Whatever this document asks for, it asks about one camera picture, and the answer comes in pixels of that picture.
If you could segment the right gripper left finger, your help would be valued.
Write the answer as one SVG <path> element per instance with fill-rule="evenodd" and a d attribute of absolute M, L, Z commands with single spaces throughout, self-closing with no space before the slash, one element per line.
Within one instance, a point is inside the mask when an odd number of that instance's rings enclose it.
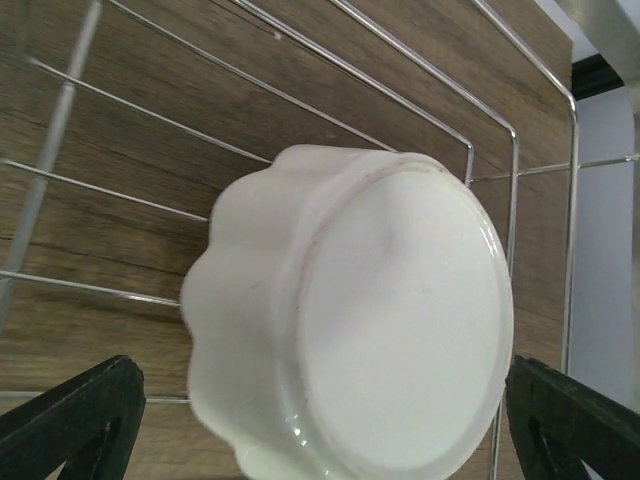
<path fill-rule="evenodd" d="M 141 369 L 111 357 L 1 416 L 1 477 L 122 479 L 145 405 Z"/>

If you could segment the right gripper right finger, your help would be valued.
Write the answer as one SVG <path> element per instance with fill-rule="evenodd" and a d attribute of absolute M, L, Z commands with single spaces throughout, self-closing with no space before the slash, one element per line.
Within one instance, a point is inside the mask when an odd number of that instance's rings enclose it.
<path fill-rule="evenodd" d="M 526 479 L 639 477 L 639 415 L 554 368 L 516 356 L 506 410 Z"/>

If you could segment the white scalloped bowl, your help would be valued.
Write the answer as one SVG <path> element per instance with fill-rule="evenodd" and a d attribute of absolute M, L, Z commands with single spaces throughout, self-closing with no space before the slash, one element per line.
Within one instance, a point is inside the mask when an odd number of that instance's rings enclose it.
<path fill-rule="evenodd" d="M 285 149 L 220 194 L 180 303 L 192 411 L 252 479 L 446 479 L 511 362 L 499 236 L 423 154 Z"/>

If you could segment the metal wire dish rack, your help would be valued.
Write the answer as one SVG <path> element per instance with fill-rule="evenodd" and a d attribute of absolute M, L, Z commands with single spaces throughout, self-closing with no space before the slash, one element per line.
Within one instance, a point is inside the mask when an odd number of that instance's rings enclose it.
<path fill-rule="evenodd" d="M 514 249 L 515 346 L 568 357 L 568 38 L 532 1 L 5 1 L 1 407 L 130 355 L 131 479 L 239 468 L 186 398 L 179 282 L 222 189 L 284 147 L 414 149 Z"/>

